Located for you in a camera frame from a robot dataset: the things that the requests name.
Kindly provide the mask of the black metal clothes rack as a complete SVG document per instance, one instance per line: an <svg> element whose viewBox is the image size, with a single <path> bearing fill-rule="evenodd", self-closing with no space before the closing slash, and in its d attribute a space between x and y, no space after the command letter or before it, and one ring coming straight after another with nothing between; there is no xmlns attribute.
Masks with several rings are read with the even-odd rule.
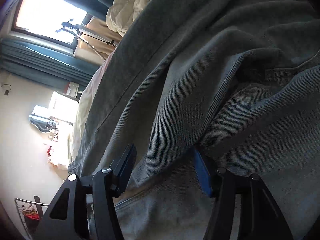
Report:
<svg viewBox="0 0 320 240"><path fill-rule="evenodd" d="M44 216L49 204L41 202L39 196L34 195L34 200L16 197L14 199L16 210L27 234L27 239L33 239L41 218Z"/></svg>

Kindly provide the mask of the beige hanging sweater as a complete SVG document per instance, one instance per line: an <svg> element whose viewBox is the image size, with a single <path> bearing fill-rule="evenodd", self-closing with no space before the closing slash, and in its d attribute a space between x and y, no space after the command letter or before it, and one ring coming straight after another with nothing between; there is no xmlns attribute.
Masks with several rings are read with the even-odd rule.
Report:
<svg viewBox="0 0 320 240"><path fill-rule="evenodd" d="M102 56L105 60L115 50L122 39L121 35L112 31L105 21L96 17L93 17L85 25L85 28L89 30L89 33L81 31L80 37L88 43L80 40L78 42L78 48L88 48L90 52Z"/></svg>

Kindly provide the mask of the silver tripod stand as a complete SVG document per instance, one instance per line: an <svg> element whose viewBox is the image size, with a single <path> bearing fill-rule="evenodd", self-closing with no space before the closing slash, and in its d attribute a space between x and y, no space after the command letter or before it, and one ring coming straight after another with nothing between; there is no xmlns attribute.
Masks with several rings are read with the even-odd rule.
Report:
<svg viewBox="0 0 320 240"><path fill-rule="evenodd" d="M84 38L84 35L87 35L87 36L89 36L91 38L94 38L94 39L96 39L98 41L104 42L107 45L111 45L112 47L117 48L119 43L116 42L114 39L111 39L111 38L108 38L108 37L105 37L105 36L101 36L97 32L86 28L82 23L73 25L73 24L70 23L72 20L73 19L71 18L68 22L62 22L61 23L62 28L56 30L55 32L59 33L61 31L65 31L65 32L68 32L68 33L72 34L77 40L80 40L80 41L84 42L86 45L88 45L103 60L106 60L104 58L104 56L102 54L100 54L99 51L97 51L96 48L93 45L91 45Z"/></svg>

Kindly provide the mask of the blue denim jeans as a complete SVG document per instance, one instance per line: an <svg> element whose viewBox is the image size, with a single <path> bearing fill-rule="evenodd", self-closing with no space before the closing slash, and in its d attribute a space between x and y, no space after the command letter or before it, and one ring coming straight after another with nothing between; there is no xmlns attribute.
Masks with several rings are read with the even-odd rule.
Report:
<svg viewBox="0 0 320 240"><path fill-rule="evenodd" d="M308 0L151 0L112 55L70 173L137 160L125 239L202 239L214 201L188 149L257 173L294 239L319 217L319 14Z"/></svg>

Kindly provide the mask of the pastel pink duvet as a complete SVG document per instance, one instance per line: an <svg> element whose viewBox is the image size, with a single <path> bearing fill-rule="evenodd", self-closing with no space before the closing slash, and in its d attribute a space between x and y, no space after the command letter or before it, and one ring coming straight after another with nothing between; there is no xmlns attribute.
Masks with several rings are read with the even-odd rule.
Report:
<svg viewBox="0 0 320 240"><path fill-rule="evenodd" d="M95 74L92 76L87 87L84 89L82 95L80 96L78 111L75 118L75 123L73 124L73 140L71 147L71 161L75 161L78 155L78 150L80 148L81 139L84 135L85 123L87 121L89 111L91 109L93 99L96 95L100 82L105 74L107 67L114 55L113 51L107 58L107 60L98 68Z"/></svg>

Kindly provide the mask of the cream puffer jacket pile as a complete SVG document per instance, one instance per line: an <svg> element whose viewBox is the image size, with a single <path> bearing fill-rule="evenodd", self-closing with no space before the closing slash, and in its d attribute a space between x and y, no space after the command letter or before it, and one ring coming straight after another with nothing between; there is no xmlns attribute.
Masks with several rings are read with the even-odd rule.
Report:
<svg viewBox="0 0 320 240"><path fill-rule="evenodd" d="M113 0L106 14L106 24L114 32L124 36L135 19L151 0Z"/></svg>

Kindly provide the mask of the white vanity desk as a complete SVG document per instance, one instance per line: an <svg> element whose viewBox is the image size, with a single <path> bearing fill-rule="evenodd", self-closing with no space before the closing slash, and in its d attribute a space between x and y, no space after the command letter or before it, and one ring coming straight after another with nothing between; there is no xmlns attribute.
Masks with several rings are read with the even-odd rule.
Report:
<svg viewBox="0 0 320 240"><path fill-rule="evenodd" d="M51 130L48 139L48 163L58 170L67 171L72 161L73 127L62 125L58 129Z"/></svg>

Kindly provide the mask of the teal curtain left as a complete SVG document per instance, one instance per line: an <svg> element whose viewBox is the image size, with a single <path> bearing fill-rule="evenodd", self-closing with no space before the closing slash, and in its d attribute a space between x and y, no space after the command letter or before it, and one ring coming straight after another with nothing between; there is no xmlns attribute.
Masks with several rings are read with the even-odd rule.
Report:
<svg viewBox="0 0 320 240"><path fill-rule="evenodd" d="M65 90L69 82L86 88L99 68L64 53L36 44L1 39L1 68L23 78Z"/></svg>

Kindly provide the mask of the black wall plug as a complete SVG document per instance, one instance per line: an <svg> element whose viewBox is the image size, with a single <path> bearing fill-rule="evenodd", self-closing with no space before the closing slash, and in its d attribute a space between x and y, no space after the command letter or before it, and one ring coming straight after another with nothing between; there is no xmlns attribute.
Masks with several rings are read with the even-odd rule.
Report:
<svg viewBox="0 0 320 240"><path fill-rule="evenodd" d="M9 93L10 93L10 91L12 89L12 85L5 83L5 84L1 85L1 88L4 89L4 95L7 96L7 95L9 95Z"/></svg>

